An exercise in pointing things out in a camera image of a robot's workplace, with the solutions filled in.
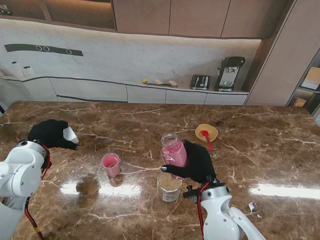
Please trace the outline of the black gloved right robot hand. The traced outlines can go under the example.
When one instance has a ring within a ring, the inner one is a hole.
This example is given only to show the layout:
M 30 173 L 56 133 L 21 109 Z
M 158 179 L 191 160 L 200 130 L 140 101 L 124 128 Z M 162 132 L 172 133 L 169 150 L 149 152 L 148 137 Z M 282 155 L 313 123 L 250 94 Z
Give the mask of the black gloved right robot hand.
M 188 140 L 182 142 L 187 153 L 188 164 L 184 167 L 166 164 L 160 168 L 161 171 L 184 179 L 190 178 L 200 184 L 216 180 L 216 172 L 207 149 Z

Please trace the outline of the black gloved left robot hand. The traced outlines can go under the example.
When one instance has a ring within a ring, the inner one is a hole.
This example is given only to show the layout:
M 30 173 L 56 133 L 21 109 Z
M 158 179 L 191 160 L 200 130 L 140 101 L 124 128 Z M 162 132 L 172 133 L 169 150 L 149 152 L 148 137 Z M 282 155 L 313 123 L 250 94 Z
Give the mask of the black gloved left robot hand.
M 50 148 L 63 148 L 77 150 L 78 144 L 73 143 L 64 138 L 63 130 L 68 127 L 68 123 L 64 120 L 49 119 L 42 121 L 32 127 L 27 140 L 38 141 Z

